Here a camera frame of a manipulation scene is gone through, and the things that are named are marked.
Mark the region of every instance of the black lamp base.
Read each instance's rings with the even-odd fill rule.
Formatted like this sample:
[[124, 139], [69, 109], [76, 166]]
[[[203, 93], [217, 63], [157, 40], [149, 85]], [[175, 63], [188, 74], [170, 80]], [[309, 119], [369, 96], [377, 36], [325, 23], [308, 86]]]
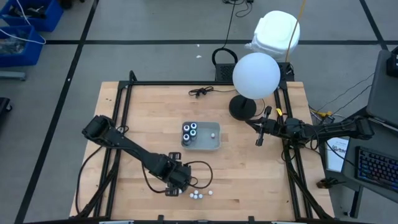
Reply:
[[229, 102], [229, 112], [237, 120], [249, 120], [256, 114], [256, 102], [242, 95], [235, 96]]

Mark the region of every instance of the yellow cable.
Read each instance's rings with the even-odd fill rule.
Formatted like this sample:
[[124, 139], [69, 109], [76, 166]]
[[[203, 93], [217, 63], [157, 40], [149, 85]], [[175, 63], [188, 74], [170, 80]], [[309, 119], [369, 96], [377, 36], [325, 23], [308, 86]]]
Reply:
[[304, 6], [305, 6], [306, 2], [307, 2], [307, 0], [303, 0], [303, 4], [301, 5], [300, 13], [297, 16], [296, 25], [294, 25], [293, 33], [292, 33], [292, 36], [289, 41], [289, 46], [287, 47], [285, 62], [287, 62], [287, 59], [289, 58], [290, 45], [292, 44], [292, 40], [293, 40], [294, 32], [296, 31], [297, 24], [299, 23], [299, 20], [300, 20], [301, 16], [303, 15]]

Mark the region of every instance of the gray plastic tray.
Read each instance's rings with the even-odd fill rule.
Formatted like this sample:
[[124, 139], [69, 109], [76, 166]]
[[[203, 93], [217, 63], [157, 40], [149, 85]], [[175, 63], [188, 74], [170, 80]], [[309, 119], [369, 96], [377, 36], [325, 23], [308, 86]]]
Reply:
[[[191, 125], [192, 123], [197, 124], [197, 138], [191, 141], [188, 146], [182, 142], [182, 136], [184, 134], [183, 127], [185, 125]], [[181, 126], [181, 145], [186, 150], [191, 151], [215, 151], [221, 146], [221, 128], [217, 122], [196, 122], [186, 121]]]

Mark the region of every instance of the keyboard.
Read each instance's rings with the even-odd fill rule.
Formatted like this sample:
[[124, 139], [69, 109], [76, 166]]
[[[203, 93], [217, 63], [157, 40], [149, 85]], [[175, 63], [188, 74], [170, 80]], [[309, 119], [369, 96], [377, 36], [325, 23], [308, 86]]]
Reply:
[[355, 165], [355, 178], [398, 192], [398, 158], [358, 146]]

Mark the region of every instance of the white spherical lamp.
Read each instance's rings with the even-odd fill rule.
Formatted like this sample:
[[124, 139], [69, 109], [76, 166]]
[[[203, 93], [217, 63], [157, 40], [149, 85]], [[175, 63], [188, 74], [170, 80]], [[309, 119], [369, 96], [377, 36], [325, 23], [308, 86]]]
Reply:
[[267, 97], [276, 90], [280, 69], [271, 56], [251, 53], [237, 62], [232, 79], [240, 95], [232, 98], [229, 112], [235, 119], [244, 121], [256, 113], [254, 100]]

